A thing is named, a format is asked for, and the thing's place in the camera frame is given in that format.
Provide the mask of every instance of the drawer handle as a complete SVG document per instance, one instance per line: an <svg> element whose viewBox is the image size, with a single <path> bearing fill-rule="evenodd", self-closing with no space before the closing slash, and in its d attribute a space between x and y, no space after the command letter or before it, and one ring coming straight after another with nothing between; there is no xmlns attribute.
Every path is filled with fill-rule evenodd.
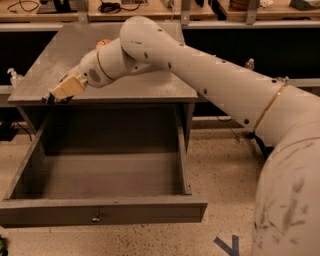
<svg viewBox="0 0 320 256"><path fill-rule="evenodd" d="M100 219L100 214L97 212L96 216L91 219L91 222L92 223L99 223L100 221L102 221L102 220Z"/></svg>

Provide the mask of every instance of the speckled floor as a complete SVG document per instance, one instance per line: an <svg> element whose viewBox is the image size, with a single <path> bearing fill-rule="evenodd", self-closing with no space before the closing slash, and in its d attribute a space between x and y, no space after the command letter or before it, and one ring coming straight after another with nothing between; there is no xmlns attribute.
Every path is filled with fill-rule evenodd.
<svg viewBox="0 0 320 256"><path fill-rule="evenodd" d="M0 142L0 197L30 145L23 130ZM250 255L254 199L264 160L241 128L195 123L188 149L192 191L206 197L201 223L3 229L9 255L201 255L227 256L217 238Z"/></svg>

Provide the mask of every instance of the cable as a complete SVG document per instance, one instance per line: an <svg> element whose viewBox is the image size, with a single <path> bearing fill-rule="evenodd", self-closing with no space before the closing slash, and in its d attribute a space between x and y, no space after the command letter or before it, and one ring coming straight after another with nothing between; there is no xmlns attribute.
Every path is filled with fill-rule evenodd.
<svg viewBox="0 0 320 256"><path fill-rule="evenodd" d="M32 137L31 137L31 133L24 127L21 126L21 124L19 124L17 121L15 122L22 130L24 130L26 133L29 134L29 139L32 142Z"/></svg>
<svg viewBox="0 0 320 256"><path fill-rule="evenodd" d="M103 2L102 0L100 1L101 1L101 5L98 8L99 12L110 13L110 14L121 12L121 10L133 12L135 10L138 10L141 5L141 4L138 4L138 6L133 9L127 9L127 8L123 8L119 3Z"/></svg>
<svg viewBox="0 0 320 256"><path fill-rule="evenodd" d="M32 9L27 10L27 9L25 9L23 7L22 3L34 3L36 6L34 8L32 8ZM32 1L32 0L19 0L18 2L8 6L7 11L9 11L9 12L17 12L16 10L10 10L10 9L12 7L18 5L18 4L20 4L22 10L25 11L25 12L32 12L32 11L36 10L39 7L39 3L35 2L35 1Z"/></svg>

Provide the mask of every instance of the gray drawer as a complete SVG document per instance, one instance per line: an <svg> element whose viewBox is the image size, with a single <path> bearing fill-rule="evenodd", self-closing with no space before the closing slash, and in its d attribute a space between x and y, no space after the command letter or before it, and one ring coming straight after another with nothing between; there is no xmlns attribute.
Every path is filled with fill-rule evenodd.
<svg viewBox="0 0 320 256"><path fill-rule="evenodd" d="M199 222L178 105L56 106L0 202L0 225Z"/></svg>

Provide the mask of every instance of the drawer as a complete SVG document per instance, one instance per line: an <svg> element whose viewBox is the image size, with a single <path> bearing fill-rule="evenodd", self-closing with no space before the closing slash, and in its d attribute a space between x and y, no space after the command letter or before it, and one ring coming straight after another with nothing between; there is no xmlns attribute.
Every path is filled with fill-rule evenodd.
<svg viewBox="0 0 320 256"><path fill-rule="evenodd" d="M54 106L0 202L2 226L199 222L178 104Z"/></svg>

